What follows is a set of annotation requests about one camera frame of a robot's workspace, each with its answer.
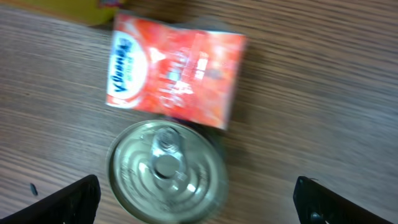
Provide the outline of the red white snack packet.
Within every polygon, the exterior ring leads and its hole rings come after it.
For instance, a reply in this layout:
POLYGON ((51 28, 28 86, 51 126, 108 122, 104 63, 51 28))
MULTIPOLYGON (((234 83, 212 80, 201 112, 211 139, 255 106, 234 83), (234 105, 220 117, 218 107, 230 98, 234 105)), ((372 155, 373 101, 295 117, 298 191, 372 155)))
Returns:
POLYGON ((114 22, 107 105, 228 127, 246 36, 125 12, 114 22))

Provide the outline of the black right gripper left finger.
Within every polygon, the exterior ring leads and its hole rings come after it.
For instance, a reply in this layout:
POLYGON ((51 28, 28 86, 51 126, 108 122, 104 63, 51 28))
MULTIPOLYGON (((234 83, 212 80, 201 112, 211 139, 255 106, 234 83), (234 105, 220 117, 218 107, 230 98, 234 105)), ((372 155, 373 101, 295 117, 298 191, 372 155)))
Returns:
POLYGON ((2 218, 1 224, 93 224, 100 199, 100 183, 90 174, 2 218))

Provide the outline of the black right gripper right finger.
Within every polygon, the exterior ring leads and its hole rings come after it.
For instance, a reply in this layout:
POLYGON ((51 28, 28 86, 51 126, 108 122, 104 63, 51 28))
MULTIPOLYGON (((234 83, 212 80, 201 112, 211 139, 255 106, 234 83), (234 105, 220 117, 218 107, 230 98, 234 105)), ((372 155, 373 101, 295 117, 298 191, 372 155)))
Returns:
POLYGON ((306 176, 297 178, 293 201, 301 224, 392 224, 306 176))

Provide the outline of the round tin can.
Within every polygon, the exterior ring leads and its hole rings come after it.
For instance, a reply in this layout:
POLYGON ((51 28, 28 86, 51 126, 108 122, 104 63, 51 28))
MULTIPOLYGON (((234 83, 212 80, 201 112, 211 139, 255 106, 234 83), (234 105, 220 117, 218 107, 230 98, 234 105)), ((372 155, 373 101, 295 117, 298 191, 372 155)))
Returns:
POLYGON ((228 198, 221 136, 199 124, 133 124, 111 143, 106 169, 115 199, 145 223, 203 223, 228 198))

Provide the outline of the yellow mentos gum bottle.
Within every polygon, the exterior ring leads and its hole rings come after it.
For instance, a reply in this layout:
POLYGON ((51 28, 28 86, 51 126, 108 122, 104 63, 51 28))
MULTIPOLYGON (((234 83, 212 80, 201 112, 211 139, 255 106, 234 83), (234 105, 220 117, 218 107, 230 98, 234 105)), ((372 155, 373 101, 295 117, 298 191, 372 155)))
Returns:
POLYGON ((110 21, 126 0, 3 0, 2 3, 95 26, 110 21))

